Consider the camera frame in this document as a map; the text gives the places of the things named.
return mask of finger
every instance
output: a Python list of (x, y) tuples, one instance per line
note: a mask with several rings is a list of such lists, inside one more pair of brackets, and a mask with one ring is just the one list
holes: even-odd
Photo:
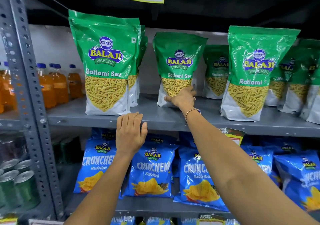
[(134, 126), (134, 118), (138, 115), (139, 113), (131, 113), (129, 114), (129, 119), (128, 119), (128, 126), (133, 127)]
[(193, 90), (193, 86), (192, 85), (190, 85), (190, 86), (188, 86), (188, 87), (186, 87), (186, 88), (184, 88), (186, 91), (191, 91), (191, 90)]
[(141, 124), (141, 120), (142, 120), (143, 114), (138, 114), (135, 118), (134, 118), (134, 128), (136, 128), (137, 130), (140, 130), (140, 124)]
[(171, 97), (170, 96), (165, 96), (164, 100), (170, 102), (171, 101)]
[(129, 120), (129, 115), (130, 115), (130, 114), (131, 114), (131, 113), (125, 114), (125, 115), (123, 116), (121, 128), (126, 128), (126, 127), (127, 127), (127, 125), (128, 125), (128, 120)]
[(120, 130), (121, 126), (122, 126), (122, 119), (123, 119), (124, 115), (121, 115), (118, 117), (117, 119), (117, 131)]
[(144, 144), (148, 134), (148, 124), (144, 122), (141, 126), (141, 144)]

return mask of white wall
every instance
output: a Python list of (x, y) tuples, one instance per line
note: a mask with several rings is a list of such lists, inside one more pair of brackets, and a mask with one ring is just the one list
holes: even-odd
[[(79, 73), (82, 79), (84, 79), (83, 64), (79, 58), (70, 28), (45, 25), (29, 25), (29, 28), (37, 62), (45, 63), (47, 68), (49, 67), (49, 63), (58, 63), (61, 65), (62, 72), (65, 75), (68, 75), (69, 73), (69, 64), (74, 64), (80, 71)], [(148, 46), (139, 68), (141, 76), (140, 91), (145, 94), (158, 94), (159, 91), (160, 77), (157, 69), (156, 56), (152, 47), (153, 37), (158, 31), (197, 34), (208, 38), (207, 44), (228, 44), (226, 33), (146, 28)], [(1, 63), (6, 61), (6, 54), (2, 41), (0, 42), (0, 61)], [(197, 79), (198, 95), (202, 94), (205, 71), (206, 65), (203, 58), (201, 58), (198, 68), (194, 73), (194, 77)]]

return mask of beaded bracelet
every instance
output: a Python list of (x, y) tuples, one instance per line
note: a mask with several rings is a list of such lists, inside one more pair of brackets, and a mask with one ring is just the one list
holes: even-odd
[(200, 114), (201, 114), (201, 110), (197, 109), (197, 108), (192, 108), (190, 110), (187, 111), (187, 113), (184, 115), (184, 119), (186, 120), (186, 125), (187, 125), (187, 115), (189, 114), (189, 112), (191, 112), (192, 110), (197, 110)]

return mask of blue bottle cap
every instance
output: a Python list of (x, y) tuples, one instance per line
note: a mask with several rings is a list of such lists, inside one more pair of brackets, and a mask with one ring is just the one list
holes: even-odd
[(37, 63), (37, 67), (38, 68), (46, 68), (46, 64), (45, 63)]

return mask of hand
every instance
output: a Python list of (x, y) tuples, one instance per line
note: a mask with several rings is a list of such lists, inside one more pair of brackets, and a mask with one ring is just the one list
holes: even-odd
[(117, 153), (133, 156), (144, 144), (148, 133), (147, 123), (140, 124), (143, 114), (129, 113), (121, 115), (117, 120), (117, 131), (115, 133), (115, 146)]
[(193, 86), (181, 89), (181, 91), (173, 97), (164, 97), (165, 101), (171, 101), (175, 106), (181, 108), (192, 109), (194, 107), (196, 91), (193, 90)]

